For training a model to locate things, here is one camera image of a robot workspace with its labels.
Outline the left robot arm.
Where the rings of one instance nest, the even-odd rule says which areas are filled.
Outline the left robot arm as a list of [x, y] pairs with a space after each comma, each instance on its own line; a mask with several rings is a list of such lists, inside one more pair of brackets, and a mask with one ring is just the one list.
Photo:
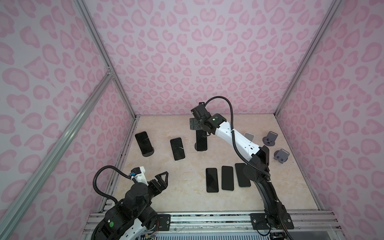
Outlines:
[[[105, 169], [113, 169], [134, 182], [126, 192], [125, 197], [117, 200], [99, 190], [97, 179]], [[104, 218], [92, 232], [92, 240], [135, 240], [146, 231], [154, 234], [160, 229], [158, 213], [151, 207], [152, 199], [161, 194], [168, 187], [169, 173], [163, 172], [147, 181], [144, 167], [134, 168], [130, 174], [124, 174], [113, 166], [100, 169], [93, 180], [94, 190], [101, 196], [112, 200], [115, 205], [109, 209]]]

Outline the grey phone stand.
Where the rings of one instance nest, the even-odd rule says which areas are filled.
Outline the grey phone stand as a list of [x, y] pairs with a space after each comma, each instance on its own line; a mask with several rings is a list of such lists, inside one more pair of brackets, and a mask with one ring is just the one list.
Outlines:
[[273, 132], [273, 131], [269, 131], [268, 134], [263, 137], [262, 141], [264, 143], [264, 145], [268, 146], [268, 147], [272, 147], [276, 144], [276, 140], [278, 138], [278, 134]]

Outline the white triangular phone stand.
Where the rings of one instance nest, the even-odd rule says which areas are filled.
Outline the white triangular phone stand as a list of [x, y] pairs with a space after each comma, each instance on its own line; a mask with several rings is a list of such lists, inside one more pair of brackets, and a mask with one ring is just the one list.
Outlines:
[[244, 137], [249, 140], [250, 142], [252, 142], [255, 138], [255, 135], [251, 134], [251, 133], [248, 133], [248, 132], [245, 132], [244, 134]]

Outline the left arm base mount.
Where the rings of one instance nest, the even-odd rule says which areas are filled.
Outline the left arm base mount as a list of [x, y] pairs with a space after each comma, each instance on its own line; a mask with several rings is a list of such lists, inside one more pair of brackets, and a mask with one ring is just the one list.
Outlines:
[[157, 214], [156, 216], [150, 217], [150, 220], [146, 224], [146, 227], [148, 231], [165, 232], [170, 230], [170, 225], [171, 225], [171, 215]]

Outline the black phone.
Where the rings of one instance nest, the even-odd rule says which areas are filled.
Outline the black phone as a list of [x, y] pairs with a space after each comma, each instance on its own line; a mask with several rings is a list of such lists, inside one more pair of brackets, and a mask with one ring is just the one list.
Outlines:
[[222, 166], [222, 190], [234, 190], [234, 169], [231, 166]]
[[141, 133], [138, 133], [138, 134], [135, 134], [135, 138], [137, 140], [137, 143], [139, 145], [139, 148], [141, 150], [141, 153], [142, 151], [145, 149], [145, 148], [151, 148], [153, 147], [152, 144], [151, 144], [151, 141], [149, 139], [149, 136], [147, 134], [147, 132], [141, 132]]
[[206, 168], [206, 189], [208, 193], [219, 192], [218, 171], [216, 168]]
[[204, 130], [196, 131], [196, 143], [198, 145], [198, 152], [203, 152], [208, 149], [207, 132]]
[[175, 138], [170, 140], [173, 156], [175, 161], [179, 161], [184, 159], [185, 151], [184, 146], [181, 138]]

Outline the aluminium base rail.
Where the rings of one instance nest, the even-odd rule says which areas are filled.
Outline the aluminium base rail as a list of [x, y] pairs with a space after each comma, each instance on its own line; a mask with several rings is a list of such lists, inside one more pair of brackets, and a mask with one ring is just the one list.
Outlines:
[[331, 211], [289, 210], [294, 229], [253, 230], [250, 214], [258, 211], [168, 212], [170, 230], [144, 232], [136, 240], [344, 240], [341, 225]]

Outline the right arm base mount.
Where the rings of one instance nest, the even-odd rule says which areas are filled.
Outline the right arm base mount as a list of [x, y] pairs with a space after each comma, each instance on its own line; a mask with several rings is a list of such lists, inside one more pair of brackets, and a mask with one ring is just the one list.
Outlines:
[[[276, 220], [268, 218], [265, 213], [251, 213], [250, 219], [253, 230], [283, 230], [279, 218]], [[287, 230], [293, 230], [295, 228], [290, 214], [284, 214], [282, 220]]]

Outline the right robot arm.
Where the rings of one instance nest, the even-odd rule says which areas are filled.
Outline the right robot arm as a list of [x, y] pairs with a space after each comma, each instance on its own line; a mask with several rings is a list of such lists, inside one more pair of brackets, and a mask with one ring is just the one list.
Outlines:
[[200, 130], [215, 135], [230, 144], [238, 157], [245, 163], [243, 173], [254, 182], [264, 204], [267, 226], [283, 231], [294, 228], [291, 216], [279, 199], [271, 181], [269, 170], [270, 151], [267, 146], [259, 146], [248, 140], [234, 128], [233, 109], [228, 121], [220, 114], [211, 115], [205, 103], [199, 103], [191, 110]]

